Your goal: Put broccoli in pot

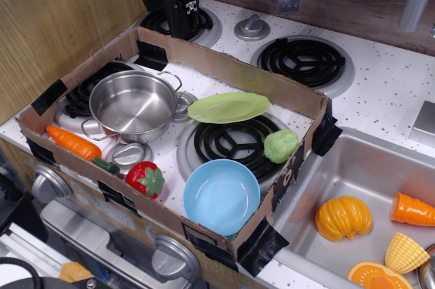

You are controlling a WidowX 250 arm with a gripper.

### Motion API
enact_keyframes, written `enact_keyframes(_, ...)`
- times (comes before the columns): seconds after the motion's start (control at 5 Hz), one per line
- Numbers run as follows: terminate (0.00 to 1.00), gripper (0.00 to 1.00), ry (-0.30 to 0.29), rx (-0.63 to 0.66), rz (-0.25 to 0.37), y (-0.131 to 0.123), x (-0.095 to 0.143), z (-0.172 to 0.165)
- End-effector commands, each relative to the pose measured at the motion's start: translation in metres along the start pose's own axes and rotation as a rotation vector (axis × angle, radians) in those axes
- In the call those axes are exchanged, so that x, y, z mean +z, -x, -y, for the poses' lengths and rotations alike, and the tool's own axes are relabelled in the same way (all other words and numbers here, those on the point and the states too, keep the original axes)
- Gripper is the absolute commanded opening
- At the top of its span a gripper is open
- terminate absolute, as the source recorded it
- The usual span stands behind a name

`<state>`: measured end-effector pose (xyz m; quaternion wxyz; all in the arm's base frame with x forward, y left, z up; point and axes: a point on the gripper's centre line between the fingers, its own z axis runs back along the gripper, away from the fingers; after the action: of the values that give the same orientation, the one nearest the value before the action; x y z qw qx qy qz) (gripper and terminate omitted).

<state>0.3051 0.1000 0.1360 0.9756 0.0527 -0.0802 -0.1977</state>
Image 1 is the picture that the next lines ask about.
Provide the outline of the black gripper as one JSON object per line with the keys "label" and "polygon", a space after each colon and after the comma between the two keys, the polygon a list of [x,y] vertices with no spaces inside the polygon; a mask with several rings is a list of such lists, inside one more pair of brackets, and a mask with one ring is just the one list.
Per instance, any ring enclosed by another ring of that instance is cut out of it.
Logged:
{"label": "black gripper", "polygon": [[169,32],[172,37],[186,38],[199,24],[199,0],[164,0]]}

